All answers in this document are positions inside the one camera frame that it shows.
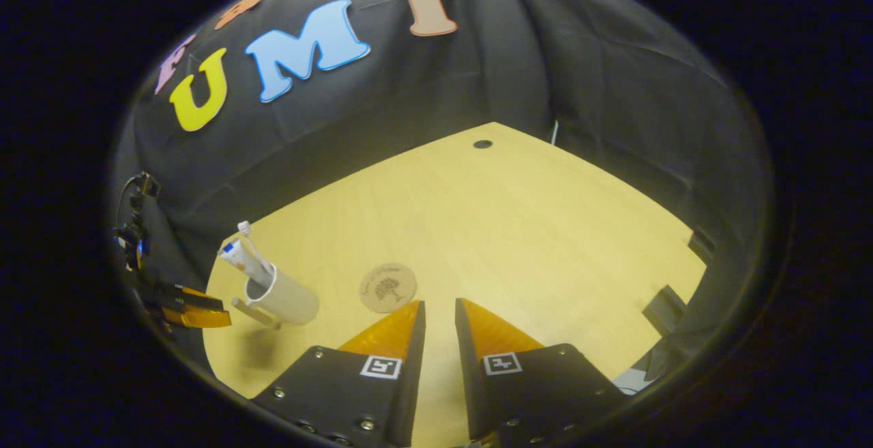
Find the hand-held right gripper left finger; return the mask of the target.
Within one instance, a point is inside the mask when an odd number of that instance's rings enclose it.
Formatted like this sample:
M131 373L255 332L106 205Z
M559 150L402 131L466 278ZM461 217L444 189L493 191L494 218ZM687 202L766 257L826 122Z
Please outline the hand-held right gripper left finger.
M254 399L318 447L412 444L426 308L411 300L339 348L312 346Z

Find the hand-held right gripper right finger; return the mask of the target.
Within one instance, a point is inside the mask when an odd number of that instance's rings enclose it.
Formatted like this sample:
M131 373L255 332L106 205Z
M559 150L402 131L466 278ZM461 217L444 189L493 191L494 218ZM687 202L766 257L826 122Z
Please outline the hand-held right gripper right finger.
M543 345L471 300L456 300L455 325L477 447L568 447L630 400L575 346Z

